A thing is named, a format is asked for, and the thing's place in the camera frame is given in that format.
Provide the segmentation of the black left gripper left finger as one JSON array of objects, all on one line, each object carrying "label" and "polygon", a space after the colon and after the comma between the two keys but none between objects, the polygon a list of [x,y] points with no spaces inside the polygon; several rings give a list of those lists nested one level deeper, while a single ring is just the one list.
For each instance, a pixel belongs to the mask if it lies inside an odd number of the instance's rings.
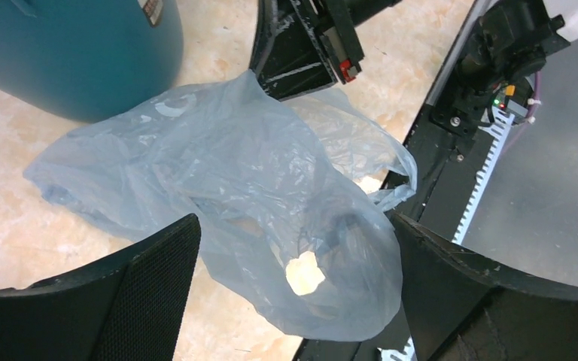
[{"label": "black left gripper left finger", "polygon": [[80,268],[0,290],[0,360],[171,360],[200,238],[188,214]]}]

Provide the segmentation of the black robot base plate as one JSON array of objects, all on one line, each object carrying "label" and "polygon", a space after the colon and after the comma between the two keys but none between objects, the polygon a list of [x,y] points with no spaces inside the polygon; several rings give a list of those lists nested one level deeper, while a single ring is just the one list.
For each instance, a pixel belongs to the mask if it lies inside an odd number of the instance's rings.
[{"label": "black robot base plate", "polygon": [[403,306],[366,341],[306,339],[297,360],[477,359],[470,327],[495,290],[458,243],[492,171],[510,118],[494,101],[568,46],[546,1],[477,1],[404,141],[418,163],[417,193],[389,213],[403,259]]}]

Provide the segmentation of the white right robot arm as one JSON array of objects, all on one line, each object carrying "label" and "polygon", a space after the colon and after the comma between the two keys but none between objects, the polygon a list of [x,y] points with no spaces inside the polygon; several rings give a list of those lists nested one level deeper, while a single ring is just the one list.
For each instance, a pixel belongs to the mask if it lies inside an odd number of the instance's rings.
[{"label": "white right robot arm", "polygon": [[[284,101],[353,81],[364,52],[356,28],[392,1],[258,4],[249,67],[265,93]],[[440,81],[450,102],[540,70],[578,39],[578,1],[483,1],[456,39],[457,63]]]}]

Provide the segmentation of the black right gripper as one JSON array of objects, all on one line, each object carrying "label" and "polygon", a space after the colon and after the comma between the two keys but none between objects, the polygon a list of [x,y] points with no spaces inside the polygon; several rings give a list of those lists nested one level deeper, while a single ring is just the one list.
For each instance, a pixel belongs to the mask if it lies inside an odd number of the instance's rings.
[{"label": "black right gripper", "polygon": [[349,83],[364,59],[356,27],[391,0],[259,0],[249,68],[279,101]]}]

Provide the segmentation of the translucent blue trash bag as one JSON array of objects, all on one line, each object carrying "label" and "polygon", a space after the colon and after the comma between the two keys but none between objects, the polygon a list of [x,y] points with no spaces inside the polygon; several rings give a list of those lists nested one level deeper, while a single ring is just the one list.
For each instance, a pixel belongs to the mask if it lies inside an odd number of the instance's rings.
[{"label": "translucent blue trash bag", "polygon": [[400,310],[386,213],[417,167],[340,89],[280,102],[250,71],[180,86],[68,132],[23,175],[131,241],[195,214],[210,276],[288,335],[364,341]]}]

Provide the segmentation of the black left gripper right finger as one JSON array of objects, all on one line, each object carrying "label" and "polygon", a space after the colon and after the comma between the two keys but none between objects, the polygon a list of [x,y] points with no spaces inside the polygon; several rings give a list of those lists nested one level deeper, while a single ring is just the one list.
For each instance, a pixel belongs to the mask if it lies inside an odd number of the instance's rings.
[{"label": "black left gripper right finger", "polygon": [[578,287],[494,261],[402,214],[392,223],[419,360],[578,360]]}]

